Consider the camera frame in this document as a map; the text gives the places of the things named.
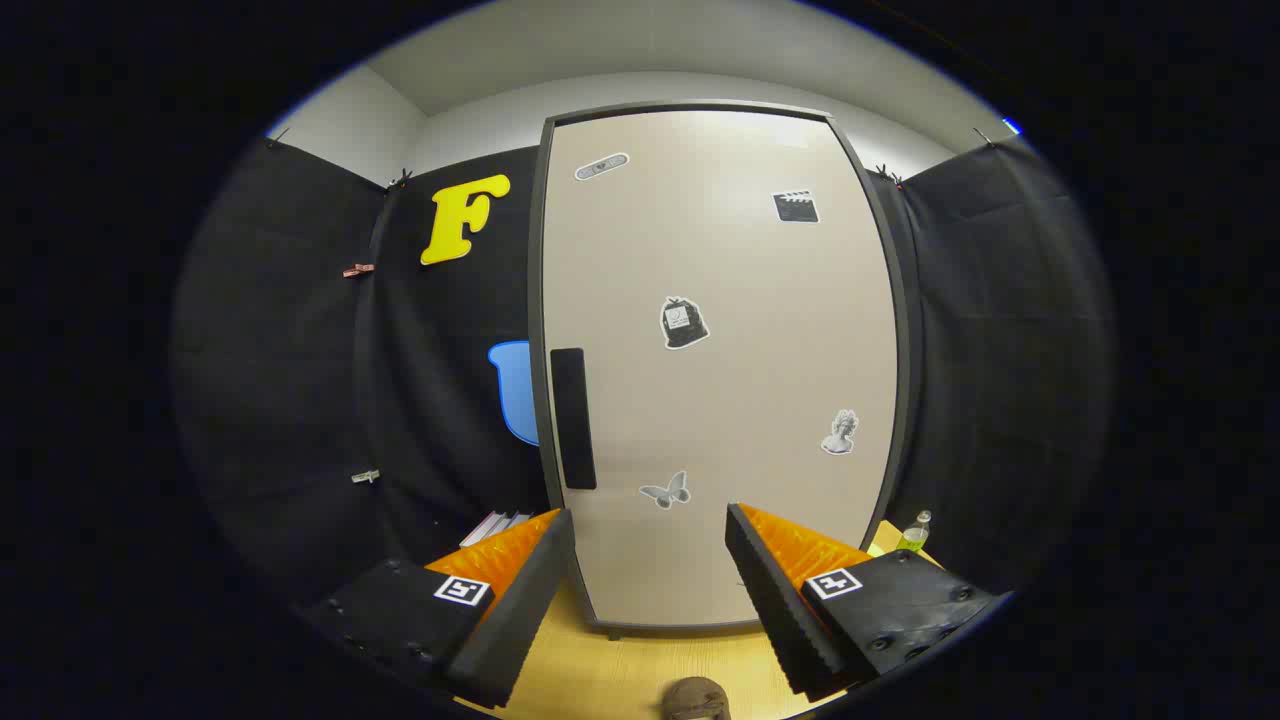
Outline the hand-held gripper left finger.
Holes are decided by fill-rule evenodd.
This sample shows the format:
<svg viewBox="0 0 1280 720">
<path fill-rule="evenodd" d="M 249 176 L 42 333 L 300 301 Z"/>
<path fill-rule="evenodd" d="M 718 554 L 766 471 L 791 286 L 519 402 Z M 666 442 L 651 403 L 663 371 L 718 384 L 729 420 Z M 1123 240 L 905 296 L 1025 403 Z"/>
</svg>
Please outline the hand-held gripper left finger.
<svg viewBox="0 0 1280 720">
<path fill-rule="evenodd" d="M 428 564 L 384 559 L 300 616 L 415 691 L 503 707 L 572 544 L 571 512 L 550 510 Z"/>
</svg>

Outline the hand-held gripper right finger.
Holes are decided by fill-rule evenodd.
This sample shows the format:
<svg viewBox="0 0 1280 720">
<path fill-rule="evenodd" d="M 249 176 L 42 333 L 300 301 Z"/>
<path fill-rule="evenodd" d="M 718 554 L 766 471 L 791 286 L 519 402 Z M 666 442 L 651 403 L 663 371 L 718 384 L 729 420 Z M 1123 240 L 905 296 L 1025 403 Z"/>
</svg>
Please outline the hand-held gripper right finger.
<svg viewBox="0 0 1280 720">
<path fill-rule="evenodd" d="M 986 624 L 992 594 L 909 550 L 877 557 L 745 503 L 724 543 L 795 693 L 895 682 Z"/>
</svg>

